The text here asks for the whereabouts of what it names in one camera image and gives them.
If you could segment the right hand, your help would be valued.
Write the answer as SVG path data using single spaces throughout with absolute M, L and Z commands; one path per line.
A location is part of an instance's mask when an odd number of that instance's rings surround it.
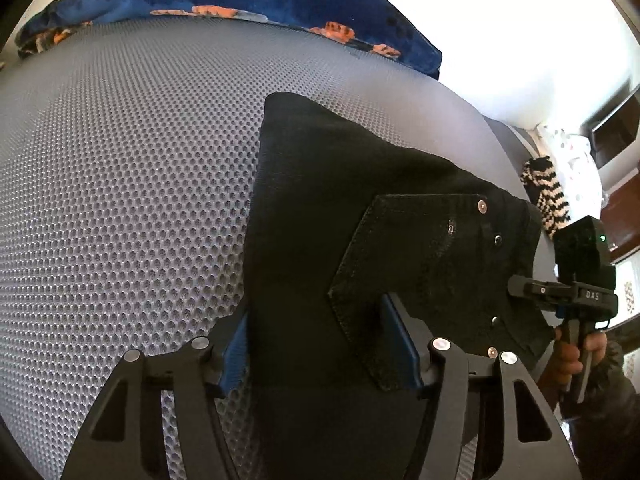
M 592 365 L 597 366 L 605 356 L 607 344 L 606 333 L 594 332 L 586 337 L 582 350 L 579 350 L 574 344 L 562 341 L 561 327 L 555 327 L 551 356 L 537 379 L 538 389 L 552 411 L 559 403 L 561 390 L 570 383 L 574 375 L 582 371 L 582 362 L 580 362 L 582 352 L 590 352 Z

